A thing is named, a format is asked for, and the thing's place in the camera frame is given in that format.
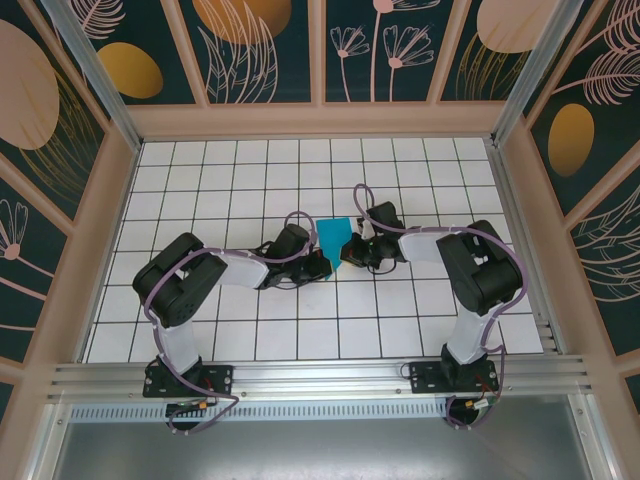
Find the purple cable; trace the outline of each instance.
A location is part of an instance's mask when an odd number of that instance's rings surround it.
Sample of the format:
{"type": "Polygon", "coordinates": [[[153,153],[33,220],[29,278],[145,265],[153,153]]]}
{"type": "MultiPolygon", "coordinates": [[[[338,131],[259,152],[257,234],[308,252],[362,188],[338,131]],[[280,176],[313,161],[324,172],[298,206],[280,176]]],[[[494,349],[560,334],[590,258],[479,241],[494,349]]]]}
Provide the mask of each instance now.
{"type": "MultiPolygon", "coordinates": [[[[364,218],[365,220],[368,220],[369,222],[371,222],[372,225],[375,225],[376,227],[382,228],[382,229],[387,230],[389,232],[403,233],[403,234],[404,233],[444,233],[444,232],[470,233],[472,235],[476,235],[478,237],[482,237],[485,240],[489,240],[490,242],[492,242],[495,245],[497,245],[498,247],[500,247],[502,250],[504,250],[507,253],[507,255],[509,255],[509,257],[511,257],[511,259],[514,261],[514,263],[518,266],[518,269],[520,270],[520,275],[522,276],[522,289],[520,290],[520,293],[513,300],[511,300],[510,302],[500,305],[493,312],[493,314],[491,314],[491,318],[489,319],[489,322],[487,322],[487,326],[485,327],[484,331],[482,332],[482,337],[480,339],[480,346],[484,349],[485,352],[487,352],[487,353],[500,352],[500,354],[501,354],[500,355],[500,380],[499,380],[500,383],[498,385],[498,392],[497,392],[497,396],[499,398],[500,395],[502,394],[502,385],[504,384],[504,365],[505,365],[506,351],[505,351],[504,345],[500,345],[499,347],[496,347],[496,348],[493,348],[493,349],[488,349],[487,348],[487,339],[489,338],[489,333],[491,332],[491,328],[493,328],[493,325],[496,322],[496,320],[498,319],[498,317],[500,315],[502,315],[505,311],[507,311],[508,309],[513,307],[514,305],[516,305],[527,294],[527,290],[529,289],[529,276],[528,276],[528,273],[527,273],[527,267],[522,262],[522,260],[520,260],[520,258],[518,258],[518,256],[515,254],[515,252],[513,252],[509,247],[507,247],[499,238],[496,238],[493,235],[489,235],[488,233],[482,232],[480,230],[476,230],[475,228],[455,227],[455,226],[452,226],[452,227],[395,228],[395,227],[390,227],[388,225],[380,223],[380,222],[374,220],[373,218],[371,218],[369,215],[367,215],[367,212],[362,208],[362,206],[360,205],[360,202],[358,202],[358,190],[361,190],[361,189],[363,189],[366,193],[368,193],[371,196],[372,204],[375,205],[375,197],[373,195],[373,190],[371,190],[371,188],[369,188],[364,183],[359,183],[353,188],[353,201],[355,202],[356,208],[360,212],[360,215],[362,215],[362,218],[364,218]]],[[[450,415],[451,404],[453,403],[453,401],[455,399],[456,399],[456,396],[454,395],[454,396],[450,397],[447,400],[447,405],[446,405],[446,409],[445,409],[445,420],[447,421],[447,423],[449,425],[451,425],[452,427],[454,427],[456,429],[458,429],[459,427],[462,426],[462,427],[466,427],[467,429],[470,430],[471,429],[470,425],[465,425],[462,422],[459,422],[455,418],[451,417],[451,415],[450,415]]],[[[486,422],[492,411],[493,411],[493,408],[489,409],[489,411],[480,420],[478,420],[476,422],[476,427],[478,427],[478,426],[482,425],[484,422],[486,422]]]]}
{"type": "Polygon", "coordinates": [[[318,239],[318,233],[316,231],[316,227],[315,224],[313,223],[313,219],[311,218],[311,216],[305,212],[296,210],[295,212],[291,212],[289,215],[287,215],[287,217],[285,218],[285,226],[287,225],[287,221],[293,217],[294,215],[299,215],[302,216],[304,218],[306,218],[307,220],[309,220],[309,223],[311,224],[311,232],[309,233],[309,240],[307,241],[307,243],[305,244],[305,246],[300,249],[300,251],[294,255],[291,255],[289,257],[286,258],[277,258],[277,259],[272,259],[272,258],[264,258],[264,257],[260,257],[258,255],[253,255],[247,252],[243,252],[241,250],[225,250],[223,248],[216,248],[216,247],[209,247],[209,248],[201,248],[200,250],[197,250],[195,252],[191,252],[189,255],[187,255],[186,257],[184,257],[182,260],[180,260],[178,263],[176,263],[173,267],[171,267],[171,269],[169,269],[169,271],[167,273],[165,273],[162,278],[160,279],[160,281],[155,285],[155,287],[153,287],[151,289],[151,292],[149,293],[149,296],[147,297],[146,302],[144,303],[144,315],[145,317],[147,317],[149,319],[149,321],[151,322],[151,324],[153,325],[153,339],[156,343],[156,347],[158,348],[158,352],[160,352],[160,359],[162,360],[162,362],[167,366],[167,368],[169,369],[169,371],[171,372],[171,374],[183,385],[185,385],[186,387],[190,388],[191,390],[194,390],[198,393],[202,393],[204,396],[206,397],[212,397],[212,398],[218,398],[218,399],[225,399],[225,400],[232,400],[231,404],[226,406],[225,408],[223,408],[220,413],[218,413],[215,417],[213,417],[211,420],[208,420],[206,422],[200,423],[197,426],[195,426],[194,428],[190,429],[190,430],[178,430],[174,425],[173,425],[173,420],[176,416],[177,413],[179,412],[175,412],[173,415],[171,415],[171,417],[169,417],[169,427],[171,428],[171,431],[174,434],[181,434],[184,436],[189,435],[190,433],[198,433],[201,432],[203,430],[206,430],[207,428],[209,428],[211,425],[213,425],[215,422],[218,421],[218,419],[220,419],[225,413],[227,413],[229,410],[231,410],[233,407],[235,407],[238,402],[240,401],[240,399],[238,397],[236,397],[235,395],[227,395],[225,393],[217,393],[217,392],[212,392],[209,390],[205,390],[204,388],[198,387],[197,385],[194,385],[193,383],[189,382],[188,380],[185,380],[182,375],[180,375],[180,373],[178,373],[178,371],[175,369],[175,367],[173,366],[173,364],[171,363],[171,359],[167,356],[164,347],[162,346],[162,342],[160,341],[160,332],[159,332],[159,322],[157,318],[154,318],[154,316],[151,314],[151,303],[153,302],[153,299],[155,298],[155,296],[158,294],[158,292],[160,291],[160,289],[164,286],[164,284],[167,282],[167,280],[169,280],[169,278],[171,278],[171,276],[176,273],[178,270],[180,270],[181,267],[183,267],[185,264],[189,263],[191,260],[193,260],[195,257],[198,257],[200,255],[204,255],[205,253],[213,253],[214,255],[234,255],[237,257],[243,257],[243,258],[254,258],[260,262],[264,262],[264,263],[287,263],[290,262],[292,260],[295,260],[296,258],[301,257],[302,255],[304,255],[307,250],[309,248],[311,248],[312,245],[314,245],[316,243],[316,240],[318,239]]]}

